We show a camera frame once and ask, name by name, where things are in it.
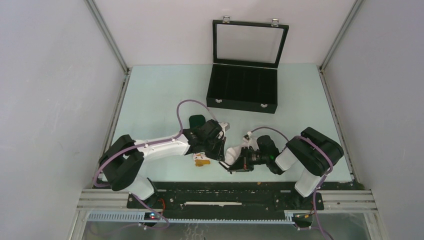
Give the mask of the white sock with black stripes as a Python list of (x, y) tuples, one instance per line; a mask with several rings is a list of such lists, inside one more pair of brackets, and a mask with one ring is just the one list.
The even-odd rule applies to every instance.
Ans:
[(229, 147), (225, 152), (224, 161), (220, 161), (219, 164), (228, 171), (230, 166), (232, 166), (240, 156), (242, 148), (252, 147), (255, 151), (259, 149), (257, 139), (257, 137), (252, 137), (249, 139), (243, 138), (241, 144), (234, 147)]

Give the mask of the black display case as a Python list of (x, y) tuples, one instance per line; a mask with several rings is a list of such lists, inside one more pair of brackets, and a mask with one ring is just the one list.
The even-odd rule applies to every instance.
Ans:
[(278, 19), (214, 19), (206, 105), (274, 114), (278, 107), (278, 67), (289, 29)]

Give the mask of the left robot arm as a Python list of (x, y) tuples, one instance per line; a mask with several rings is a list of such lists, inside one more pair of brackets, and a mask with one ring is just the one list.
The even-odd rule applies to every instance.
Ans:
[(142, 165), (167, 157), (196, 154), (222, 162), (225, 159), (225, 133), (229, 128), (228, 122), (211, 119), (201, 126), (153, 140), (134, 140), (125, 134), (100, 157), (99, 170), (113, 191), (127, 190), (145, 208), (153, 208), (158, 202), (157, 189), (140, 173)]

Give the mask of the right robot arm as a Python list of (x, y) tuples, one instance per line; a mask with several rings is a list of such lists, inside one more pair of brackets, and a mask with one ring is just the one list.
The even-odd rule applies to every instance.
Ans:
[(220, 165), (228, 172), (251, 172), (255, 166), (265, 165), (273, 174), (282, 175), (295, 164), (303, 165), (300, 178), (294, 184), (291, 204), (304, 209), (334, 166), (344, 156), (343, 148), (336, 141), (312, 127), (287, 140), (279, 150), (269, 135), (252, 137), (248, 132), (242, 144), (226, 150)]

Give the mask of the green snowman sock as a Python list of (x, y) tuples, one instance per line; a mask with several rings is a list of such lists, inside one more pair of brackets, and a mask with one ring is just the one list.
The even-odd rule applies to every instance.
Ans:
[[(190, 128), (201, 127), (203, 124), (206, 123), (206, 118), (201, 114), (192, 115), (189, 117), (188, 120)], [(211, 160), (206, 157), (204, 152), (194, 153), (193, 160), (196, 167), (203, 167), (211, 164)]]

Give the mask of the right aluminium frame post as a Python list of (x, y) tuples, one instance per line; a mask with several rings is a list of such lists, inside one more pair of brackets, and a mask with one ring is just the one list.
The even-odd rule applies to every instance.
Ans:
[(352, 22), (354, 21), (355, 17), (357, 16), (358, 12), (360, 11), (363, 3), (365, 0), (355, 0), (352, 7), (350, 8), (346, 18), (344, 19), (339, 31), (336, 34), (336, 37), (334, 41), (332, 42), (329, 50), (327, 51), (322, 63), (319, 66), (319, 69), (321, 72), (323, 72), (328, 64), (330, 63), (333, 55), (335, 54), (338, 46), (340, 45), (341, 41), (343, 40), (345, 34), (349, 30)]

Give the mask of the aluminium frame post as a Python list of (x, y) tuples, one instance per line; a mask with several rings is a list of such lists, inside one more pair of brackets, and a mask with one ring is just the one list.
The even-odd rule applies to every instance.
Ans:
[(88, 10), (93, 16), (94, 21), (96, 22), (100, 32), (102, 33), (106, 43), (110, 47), (114, 57), (116, 58), (117, 62), (120, 65), (120, 68), (124, 72), (125, 75), (128, 75), (130, 72), (130, 67), (126, 63), (123, 54), (121, 53), (113, 35), (110, 31), (97, 3), (95, 0), (84, 0), (85, 4), (87, 5)]
[(339, 31), (336, 34), (336, 37), (334, 41), (332, 42), (329, 50), (327, 51), (322, 63), (319, 66), (319, 69), (321, 72), (323, 72), (328, 64), (330, 63), (333, 55), (335, 54), (338, 46), (340, 45), (341, 41), (343, 40), (345, 34), (349, 30), (352, 22), (354, 21), (355, 17), (357, 16), (358, 12), (360, 11), (363, 3), (365, 0), (355, 0), (352, 7), (350, 8), (346, 18), (344, 19)]

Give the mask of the left aluminium frame post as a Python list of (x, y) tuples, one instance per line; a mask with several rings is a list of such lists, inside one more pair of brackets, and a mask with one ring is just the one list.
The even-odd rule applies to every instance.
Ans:
[(94, 21), (96, 22), (100, 32), (102, 33), (106, 43), (110, 47), (114, 57), (116, 58), (117, 62), (120, 65), (120, 68), (124, 72), (125, 75), (128, 75), (130, 72), (130, 67), (126, 63), (123, 54), (121, 53), (113, 35), (110, 31), (97, 3), (95, 0), (84, 0), (85, 4), (87, 5), (88, 10), (93, 16)]

